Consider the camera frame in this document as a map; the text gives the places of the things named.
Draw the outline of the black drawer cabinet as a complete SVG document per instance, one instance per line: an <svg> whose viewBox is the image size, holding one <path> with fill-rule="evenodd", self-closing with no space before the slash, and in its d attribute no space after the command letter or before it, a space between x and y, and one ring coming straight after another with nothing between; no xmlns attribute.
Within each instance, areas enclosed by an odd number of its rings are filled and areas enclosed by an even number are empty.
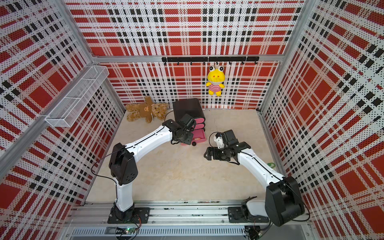
<svg viewBox="0 0 384 240"><path fill-rule="evenodd" d="M196 98L184 99L173 102L174 117L178 121L185 114L190 115L192 118L205 118L200 101Z"/></svg>

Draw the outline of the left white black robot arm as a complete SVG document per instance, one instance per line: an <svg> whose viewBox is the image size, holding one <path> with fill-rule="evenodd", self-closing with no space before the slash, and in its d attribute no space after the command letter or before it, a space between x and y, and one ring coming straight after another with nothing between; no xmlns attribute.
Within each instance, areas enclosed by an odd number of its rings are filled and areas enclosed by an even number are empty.
<svg viewBox="0 0 384 240"><path fill-rule="evenodd" d="M190 145L196 121L185 114L180 120L167 120L157 129L141 139L122 145L116 144L110 158L109 168L116 183L117 200L115 207L126 212L134 206L133 182L138 176L137 162L162 144L170 142Z"/></svg>

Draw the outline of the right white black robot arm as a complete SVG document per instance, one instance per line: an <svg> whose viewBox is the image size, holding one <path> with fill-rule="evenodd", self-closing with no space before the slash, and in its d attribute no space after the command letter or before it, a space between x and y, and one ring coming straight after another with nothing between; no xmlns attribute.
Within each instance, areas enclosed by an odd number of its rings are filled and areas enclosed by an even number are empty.
<svg viewBox="0 0 384 240"><path fill-rule="evenodd" d="M305 204L297 181L273 170L247 143L241 142L221 149L208 147L204 158L208 161L225 162L234 159L236 165L245 167L259 181L266 191L265 200L263 203L256 200L247 201L250 215L267 217L274 225L280 227L305 213Z"/></svg>

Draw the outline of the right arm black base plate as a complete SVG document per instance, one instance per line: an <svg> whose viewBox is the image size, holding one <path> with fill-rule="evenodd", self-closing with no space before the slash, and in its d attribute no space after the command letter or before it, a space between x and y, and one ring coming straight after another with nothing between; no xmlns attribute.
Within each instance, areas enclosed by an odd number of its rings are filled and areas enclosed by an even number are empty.
<svg viewBox="0 0 384 240"><path fill-rule="evenodd" d="M246 206L228 207L230 223L268 224L269 218L261 215L252 215Z"/></svg>

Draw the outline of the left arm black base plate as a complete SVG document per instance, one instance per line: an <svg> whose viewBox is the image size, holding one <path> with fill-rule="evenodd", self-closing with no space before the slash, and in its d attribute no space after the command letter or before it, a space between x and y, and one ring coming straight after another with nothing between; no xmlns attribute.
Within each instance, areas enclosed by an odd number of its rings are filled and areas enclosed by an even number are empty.
<svg viewBox="0 0 384 240"><path fill-rule="evenodd" d="M146 224L150 215L150 208L135 208L132 206L125 212L117 207L112 207L108 218L108 224Z"/></svg>

